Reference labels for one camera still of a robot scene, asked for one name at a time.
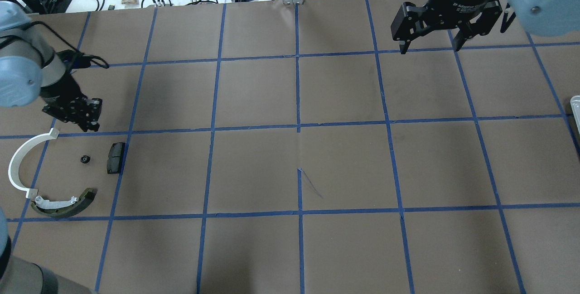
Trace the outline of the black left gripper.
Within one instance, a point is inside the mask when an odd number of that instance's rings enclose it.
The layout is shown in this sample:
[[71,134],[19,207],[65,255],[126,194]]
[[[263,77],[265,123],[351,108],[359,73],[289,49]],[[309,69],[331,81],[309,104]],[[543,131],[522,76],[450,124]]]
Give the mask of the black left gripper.
[[101,98],[88,98],[71,73],[65,73],[58,81],[42,87],[42,111],[63,123],[78,125],[83,132],[100,129]]

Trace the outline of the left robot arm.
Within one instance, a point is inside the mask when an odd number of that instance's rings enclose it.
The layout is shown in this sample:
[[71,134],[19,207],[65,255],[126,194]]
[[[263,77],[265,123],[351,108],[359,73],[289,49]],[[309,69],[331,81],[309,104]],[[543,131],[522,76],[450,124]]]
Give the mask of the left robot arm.
[[[71,72],[93,63],[108,68],[97,55],[89,55],[69,44],[68,50],[57,52],[38,32],[45,22],[33,21],[16,3],[1,2],[1,106],[27,106],[41,98],[42,110],[64,123],[77,125],[81,131],[98,131],[102,99],[89,98],[81,91]],[[20,166],[35,147],[58,138],[60,131],[52,127],[23,143],[13,154],[8,166],[8,179],[15,189],[23,191],[31,206],[44,216],[73,217],[95,199],[96,191],[87,188],[79,197],[66,201],[50,201],[35,188],[20,180]],[[13,253],[5,215],[1,214],[1,292],[3,294],[93,294],[95,290],[62,277],[41,265],[23,260]]]

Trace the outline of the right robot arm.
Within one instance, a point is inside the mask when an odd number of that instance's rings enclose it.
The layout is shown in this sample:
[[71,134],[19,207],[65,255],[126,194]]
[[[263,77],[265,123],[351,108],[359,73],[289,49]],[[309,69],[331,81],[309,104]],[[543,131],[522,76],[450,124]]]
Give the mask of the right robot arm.
[[561,36],[579,30],[579,0],[427,0],[423,6],[404,2],[390,31],[405,54],[416,38],[457,29],[452,48],[459,51],[475,36],[489,34],[499,18],[502,32],[518,19],[529,34]]

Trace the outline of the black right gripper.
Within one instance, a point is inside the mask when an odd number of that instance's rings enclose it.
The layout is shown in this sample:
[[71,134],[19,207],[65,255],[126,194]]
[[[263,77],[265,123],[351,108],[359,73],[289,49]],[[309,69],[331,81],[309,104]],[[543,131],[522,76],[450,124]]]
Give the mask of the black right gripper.
[[422,6],[404,2],[390,26],[400,54],[406,54],[412,41],[435,30],[458,29],[452,48],[459,51],[475,36],[491,32],[503,13],[500,0],[427,0]]

